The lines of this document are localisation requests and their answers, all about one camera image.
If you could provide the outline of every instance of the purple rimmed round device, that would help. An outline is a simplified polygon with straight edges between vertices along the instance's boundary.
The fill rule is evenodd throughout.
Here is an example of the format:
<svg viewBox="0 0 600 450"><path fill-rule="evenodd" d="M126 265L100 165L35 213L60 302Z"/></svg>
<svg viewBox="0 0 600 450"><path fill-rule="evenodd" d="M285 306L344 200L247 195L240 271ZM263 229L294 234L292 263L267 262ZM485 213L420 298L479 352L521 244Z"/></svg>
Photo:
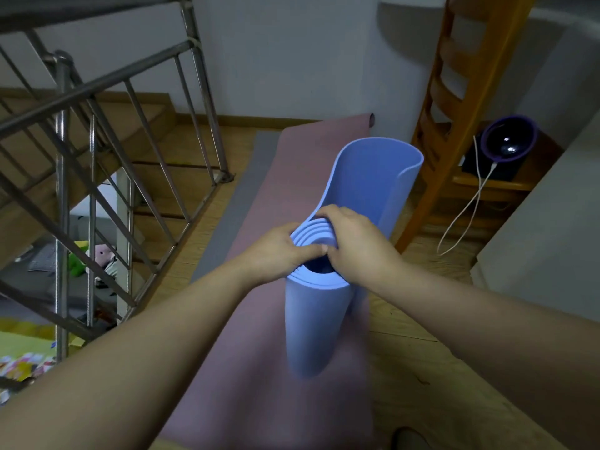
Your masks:
<svg viewBox="0 0 600 450"><path fill-rule="evenodd" d="M481 151L495 163L508 163L525 156L538 140L538 127L523 115L496 120L481 136Z"/></svg>

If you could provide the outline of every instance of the person's left arm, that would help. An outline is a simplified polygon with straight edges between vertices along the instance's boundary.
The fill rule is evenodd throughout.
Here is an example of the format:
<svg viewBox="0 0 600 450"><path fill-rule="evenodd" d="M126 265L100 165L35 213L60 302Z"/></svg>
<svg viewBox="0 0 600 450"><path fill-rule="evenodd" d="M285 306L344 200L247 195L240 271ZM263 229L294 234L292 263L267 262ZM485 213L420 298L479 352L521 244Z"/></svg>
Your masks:
<svg viewBox="0 0 600 450"><path fill-rule="evenodd" d="M323 256L278 227L170 299L118 326L0 410L4 448L147 448L237 305L254 287Z"/></svg>

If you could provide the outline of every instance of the wooden chair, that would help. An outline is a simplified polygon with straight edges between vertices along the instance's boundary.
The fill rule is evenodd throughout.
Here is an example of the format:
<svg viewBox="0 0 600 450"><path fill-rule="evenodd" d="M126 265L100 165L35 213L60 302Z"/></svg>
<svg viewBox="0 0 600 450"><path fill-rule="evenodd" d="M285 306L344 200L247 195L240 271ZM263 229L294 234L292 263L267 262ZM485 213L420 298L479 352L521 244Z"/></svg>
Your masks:
<svg viewBox="0 0 600 450"><path fill-rule="evenodd" d="M473 135L484 123L481 118L498 86L535 0L446 0L442 31L436 58L431 69L427 95L423 102L412 144L424 156L421 177L427 187L406 228L396 244L403 252L425 223L448 225L454 215L432 215L440 197L469 200L478 188L477 177L463 173L457 166L473 143ZM451 37L454 17L486 22L479 51L473 55ZM457 97L442 82L442 67L468 79L464 99ZM432 105L444 113L451 123L436 123ZM552 154L547 154L551 145ZM520 203L558 158L557 146L540 133L539 141L511 182L489 180L481 194L482 201ZM466 226L470 216L457 221ZM475 218L473 227L499 228L501 221Z"/></svg>

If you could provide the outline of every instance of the green plush toy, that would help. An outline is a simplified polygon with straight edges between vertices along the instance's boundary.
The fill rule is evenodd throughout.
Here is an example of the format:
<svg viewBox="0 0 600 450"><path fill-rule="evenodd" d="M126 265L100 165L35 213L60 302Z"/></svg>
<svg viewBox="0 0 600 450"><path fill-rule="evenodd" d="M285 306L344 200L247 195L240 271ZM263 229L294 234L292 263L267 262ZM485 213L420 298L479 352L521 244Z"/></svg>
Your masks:
<svg viewBox="0 0 600 450"><path fill-rule="evenodd" d="M89 249L88 241L76 241L75 244L87 254ZM73 278L77 278L85 273L85 265L72 252L69 253L69 272Z"/></svg>

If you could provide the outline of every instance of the yoga mat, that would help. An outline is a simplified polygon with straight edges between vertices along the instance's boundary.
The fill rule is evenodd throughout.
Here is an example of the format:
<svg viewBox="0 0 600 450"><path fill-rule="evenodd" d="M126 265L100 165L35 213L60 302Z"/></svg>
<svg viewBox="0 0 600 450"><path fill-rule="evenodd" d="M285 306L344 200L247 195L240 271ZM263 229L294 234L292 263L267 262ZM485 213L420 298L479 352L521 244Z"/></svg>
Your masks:
<svg viewBox="0 0 600 450"><path fill-rule="evenodd" d="M364 114L285 129L227 259L271 227L311 214L338 153L368 136L369 123ZM210 255L207 248L204 256ZM285 281L254 289L238 306L165 424L163 439L189 449L370 447L368 302L344 319L326 369L304 381L288 367Z"/></svg>
<svg viewBox="0 0 600 450"><path fill-rule="evenodd" d="M350 142L336 158L316 209L292 234L294 244L337 246L329 221L314 219L329 204L368 217L389 238L422 163L423 154L406 142L385 137ZM336 273L326 256L301 265L288 276L287 357L298 376L311 378L325 368L351 303L356 308L365 295Z"/></svg>
<svg viewBox="0 0 600 450"><path fill-rule="evenodd" d="M191 275L192 283L225 262L229 248L271 168L280 135L279 131L257 131L254 136L254 149L248 167L241 177L236 177L239 182L221 218L223 223L215 227L204 255Z"/></svg>

